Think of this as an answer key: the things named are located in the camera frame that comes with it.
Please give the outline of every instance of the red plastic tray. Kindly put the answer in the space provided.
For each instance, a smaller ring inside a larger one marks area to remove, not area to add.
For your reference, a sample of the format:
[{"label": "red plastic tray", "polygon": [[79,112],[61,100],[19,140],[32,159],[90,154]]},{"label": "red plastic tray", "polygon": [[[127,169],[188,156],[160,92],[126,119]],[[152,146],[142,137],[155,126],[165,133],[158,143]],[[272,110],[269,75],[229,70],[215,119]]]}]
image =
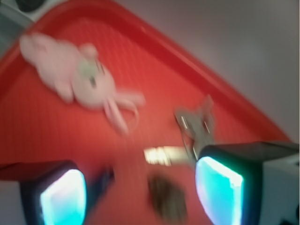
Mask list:
[{"label": "red plastic tray", "polygon": [[163,173],[186,191],[185,224],[209,224],[188,167],[147,165],[143,149],[182,145],[173,111],[195,109],[210,94],[216,140],[288,140],[267,117],[172,41],[111,1],[73,0],[52,9],[27,33],[93,43],[118,87],[140,90],[147,105],[138,128],[121,136],[103,112],[67,105],[40,81],[16,43],[0,62],[0,163],[71,159],[93,179],[105,165],[116,181],[88,224],[161,224],[149,203],[147,176]]}]

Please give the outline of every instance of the bunny ear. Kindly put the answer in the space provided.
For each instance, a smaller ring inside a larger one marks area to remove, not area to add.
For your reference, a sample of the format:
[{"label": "bunny ear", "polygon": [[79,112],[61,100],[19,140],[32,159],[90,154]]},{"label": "bunny ear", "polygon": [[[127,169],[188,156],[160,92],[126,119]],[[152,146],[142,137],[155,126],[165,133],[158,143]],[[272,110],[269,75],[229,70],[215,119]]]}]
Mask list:
[{"label": "bunny ear", "polygon": [[120,102],[124,102],[124,99],[127,99],[137,106],[143,106],[146,103],[145,97],[142,93],[127,90],[118,90],[117,93],[115,93],[115,99]]},{"label": "bunny ear", "polygon": [[87,58],[94,59],[98,57],[98,51],[93,44],[83,44],[79,46],[79,51]]},{"label": "bunny ear", "polygon": [[104,103],[104,111],[113,125],[115,125],[121,132],[128,134],[129,130],[127,124],[113,99],[108,99],[108,101]]},{"label": "bunny ear", "polygon": [[112,124],[114,124],[121,132],[128,134],[129,133],[129,129],[128,126],[125,122],[125,120],[123,119],[118,106],[120,108],[132,111],[135,117],[135,122],[132,125],[131,124],[131,129],[133,130],[135,129],[135,127],[138,124],[139,121],[139,113],[137,111],[137,108],[135,106],[135,104],[131,101],[129,101],[128,99],[124,99],[124,98],[119,98],[116,100],[113,99],[109,99],[105,104],[104,104],[104,110],[105,113],[108,117],[108,119],[111,121]]}]

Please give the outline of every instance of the pink stuffed bunny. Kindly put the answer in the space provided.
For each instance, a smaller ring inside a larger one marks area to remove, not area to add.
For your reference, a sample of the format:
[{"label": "pink stuffed bunny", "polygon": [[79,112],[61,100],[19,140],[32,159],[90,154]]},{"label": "pink stuffed bunny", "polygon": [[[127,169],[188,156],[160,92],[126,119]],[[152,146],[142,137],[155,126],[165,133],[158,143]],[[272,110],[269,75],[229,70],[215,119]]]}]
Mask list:
[{"label": "pink stuffed bunny", "polygon": [[78,48],[68,41],[36,33],[21,36],[20,49],[45,85],[65,102],[75,98],[84,107],[104,108],[111,123],[125,134],[129,130],[118,106],[132,111],[138,119],[136,106],[145,104],[143,94],[117,91],[111,73],[98,61],[94,45]]}]

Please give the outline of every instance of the plush toy face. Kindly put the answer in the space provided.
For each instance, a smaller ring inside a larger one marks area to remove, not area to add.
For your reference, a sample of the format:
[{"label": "plush toy face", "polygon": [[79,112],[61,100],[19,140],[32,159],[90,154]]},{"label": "plush toy face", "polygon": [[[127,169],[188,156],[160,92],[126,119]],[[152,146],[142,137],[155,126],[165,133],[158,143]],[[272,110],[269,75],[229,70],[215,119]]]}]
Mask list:
[{"label": "plush toy face", "polygon": [[116,91],[111,73],[97,60],[87,59],[79,62],[72,88],[77,101],[88,108],[103,107]]}]

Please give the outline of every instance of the led light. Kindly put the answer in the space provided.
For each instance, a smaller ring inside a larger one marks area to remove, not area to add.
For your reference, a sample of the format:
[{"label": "led light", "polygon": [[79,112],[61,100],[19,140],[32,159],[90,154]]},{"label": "led light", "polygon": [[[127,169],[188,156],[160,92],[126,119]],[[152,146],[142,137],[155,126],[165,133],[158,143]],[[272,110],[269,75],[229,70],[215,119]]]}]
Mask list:
[{"label": "led light", "polygon": [[45,225],[81,225],[86,201],[84,175],[68,170],[40,196]]},{"label": "led light", "polygon": [[196,165],[195,180],[198,197],[213,224],[241,224],[241,175],[211,157],[202,157]]}]

